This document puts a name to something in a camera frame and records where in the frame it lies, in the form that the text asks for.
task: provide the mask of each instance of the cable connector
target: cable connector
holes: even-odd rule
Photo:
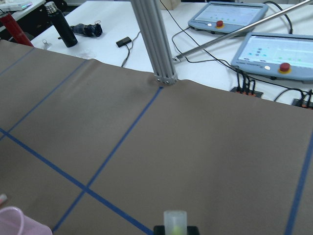
[[[126,37],[126,38],[123,38],[123,39],[117,41],[116,44],[118,47],[122,47],[122,46],[125,46],[126,44],[131,43],[131,42],[132,42],[132,40],[129,37]]]

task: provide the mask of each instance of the black holder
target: black holder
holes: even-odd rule
[[[200,235],[199,229],[196,226],[187,226],[188,235]],[[157,225],[153,228],[154,235],[165,235],[164,225]]]

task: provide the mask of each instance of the white desk surface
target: white desk surface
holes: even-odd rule
[[[204,4],[205,3],[181,3],[175,10],[170,12],[182,28],[187,28],[188,20],[193,17]],[[308,25],[313,23],[312,10],[313,5],[306,5],[288,13],[293,23],[294,34],[313,35],[313,32],[308,27]],[[277,11],[275,6],[270,5],[267,16]],[[162,11],[162,15],[172,55],[178,55],[178,52],[171,42],[171,38],[175,33],[179,32],[180,29],[167,11]],[[76,35],[78,44],[67,48],[62,40],[58,40],[59,35],[55,28],[50,27],[33,39],[32,44],[37,48],[43,48],[42,40],[46,39],[49,43],[52,43],[52,46],[48,50],[82,58],[95,58],[106,64],[120,66],[127,55],[127,49],[125,47],[118,48],[115,42],[127,36],[133,39],[139,32],[139,27],[130,2],[87,1],[68,14],[66,19],[69,25],[79,23],[94,24],[95,21],[100,20],[103,34],[98,38]],[[288,33],[289,25],[286,22],[284,17],[276,18],[257,26],[254,31]],[[212,35],[203,31],[194,31],[191,29],[187,31],[199,44],[219,37],[219,35]],[[196,46],[184,33],[179,34],[174,40],[181,51],[187,51]],[[227,39],[209,47],[207,50],[219,59],[231,62],[242,40],[243,37]],[[192,61],[210,59],[204,52],[197,52],[188,58]],[[153,72],[141,35],[134,42],[134,48],[131,51],[125,67],[139,71]],[[209,87],[226,91],[237,86],[236,74],[215,61],[196,64],[183,61],[177,63],[175,68],[179,80],[189,79]],[[263,78],[263,80],[291,88],[300,88],[306,91],[313,87],[313,84],[303,84],[295,81],[271,81],[266,78]],[[264,92],[262,96],[263,99],[274,100],[275,97],[285,89],[257,81],[256,90]],[[278,102],[291,104],[294,98],[299,97],[299,92],[289,91],[282,95],[278,99]]]
[[[37,7],[39,7],[40,5],[45,3],[45,0],[32,0],[31,1],[33,4],[31,6],[29,6],[28,8],[26,8],[23,11],[16,11],[12,14],[12,17],[18,21],[19,19],[23,18],[24,16],[26,16],[28,13],[32,12],[33,10],[35,10]],[[5,29],[4,26],[0,27],[0,32],[3,31]]]

